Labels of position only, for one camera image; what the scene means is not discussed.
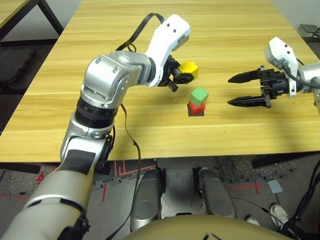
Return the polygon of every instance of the stacked cubes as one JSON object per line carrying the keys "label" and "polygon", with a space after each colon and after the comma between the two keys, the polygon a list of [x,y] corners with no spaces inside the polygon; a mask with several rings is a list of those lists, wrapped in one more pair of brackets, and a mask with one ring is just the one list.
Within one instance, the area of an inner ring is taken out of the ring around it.
{"label": "stacked cubes", "polygon": [[192,91],[189,97],[189,109],[192,114],[201,114],[205,111],[206,100],[209,93],[202,87],[197,87]]}

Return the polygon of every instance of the green cube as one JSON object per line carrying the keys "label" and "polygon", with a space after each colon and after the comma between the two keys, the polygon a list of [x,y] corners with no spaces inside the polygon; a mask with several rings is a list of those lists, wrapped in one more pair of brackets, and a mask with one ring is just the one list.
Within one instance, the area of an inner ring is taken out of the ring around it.
{"label": "green cube", "polygon": [[197,107],[200,107],[201,104],[204,104],[206,102],[208,95],[209,93],[202,87],[197,87],[191,92],[189,101],[195,104]]}

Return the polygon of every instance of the person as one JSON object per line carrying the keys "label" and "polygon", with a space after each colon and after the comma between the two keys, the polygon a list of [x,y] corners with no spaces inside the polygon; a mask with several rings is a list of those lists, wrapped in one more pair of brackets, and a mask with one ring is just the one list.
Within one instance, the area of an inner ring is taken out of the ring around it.
{"label": "person", "polygon": [[[272,215],[271,219],[272,219],[273,223],[277,226],[277,228],[280,231],[282,230],[285,223],[288,222],[290,219],[287,212],[278,203],[273,203],[270,206],[269,213]],[[244,220],[250,224],[254,224],[256,226],[261,226],[260,223],[258,222],[258,220],[252,215],[247,215]],[[295,229],[296,234],[301,240],[319,240],[319,234],[305,232],[301,228],[299,228],[298,226],[296,226],[295,228],[296,228]],[[287,237],[293,237],[293,235],[289,232],[285,232],[284,234]]]}

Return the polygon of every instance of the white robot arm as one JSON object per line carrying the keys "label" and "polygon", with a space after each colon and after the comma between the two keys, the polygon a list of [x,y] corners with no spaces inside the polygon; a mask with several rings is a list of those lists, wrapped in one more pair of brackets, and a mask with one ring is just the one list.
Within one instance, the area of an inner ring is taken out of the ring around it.
{"label": "white robot arm", "polygon": [[282,94],[288,94],[291,98],[295,97],[297,92],[313,93],[314,105],[320,113],[320,61],[298,67],[293,49],[278,37],[269,41],[264,53],[266,60],[283,72],[266,69],[262,65],[257,70],[233,76],[229,83],[241,84],[259,79],[261,96],[241,96],[228,103],[238,107],[271,108],[271,100]]}

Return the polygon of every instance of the red cube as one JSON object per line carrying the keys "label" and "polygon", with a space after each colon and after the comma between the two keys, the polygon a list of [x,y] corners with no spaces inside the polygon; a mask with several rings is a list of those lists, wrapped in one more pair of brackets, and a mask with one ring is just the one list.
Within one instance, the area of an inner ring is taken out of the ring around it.
{"label": "red cube", "polygon": [[205,111],[206,104],[201,104],[200,106],[197,106],[189,101],[189,108],[192,114],[201,114]]}

